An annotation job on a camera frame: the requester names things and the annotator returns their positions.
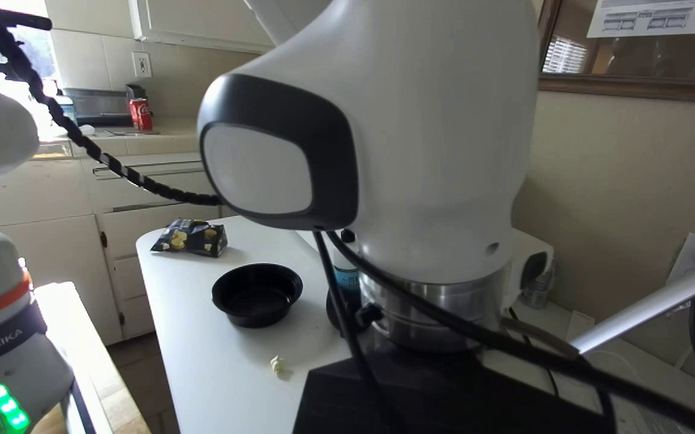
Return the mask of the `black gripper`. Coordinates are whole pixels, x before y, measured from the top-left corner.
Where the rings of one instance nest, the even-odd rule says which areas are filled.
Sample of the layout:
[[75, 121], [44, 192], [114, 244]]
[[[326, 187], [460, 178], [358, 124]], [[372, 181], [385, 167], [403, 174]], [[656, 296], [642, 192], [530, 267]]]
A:
[[305, 373], [292, 434], [606, 434], [595, 410], [484, 368], [474, 356], [373, 351], [381, 407], [352, 360]]

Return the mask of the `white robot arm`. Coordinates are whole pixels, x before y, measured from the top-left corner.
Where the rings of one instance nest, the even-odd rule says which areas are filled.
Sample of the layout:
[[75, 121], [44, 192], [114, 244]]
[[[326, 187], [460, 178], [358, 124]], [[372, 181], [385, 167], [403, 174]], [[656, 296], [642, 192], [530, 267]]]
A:
[[514, 351], [501, 291], [537, 91], [530, 0], [327, 0], [218, 74], [198, 148], [235, 214], [305, 232], [358, 267], [379, 351], [308, 372], [293, 434], [612, 434], [483, 367]]

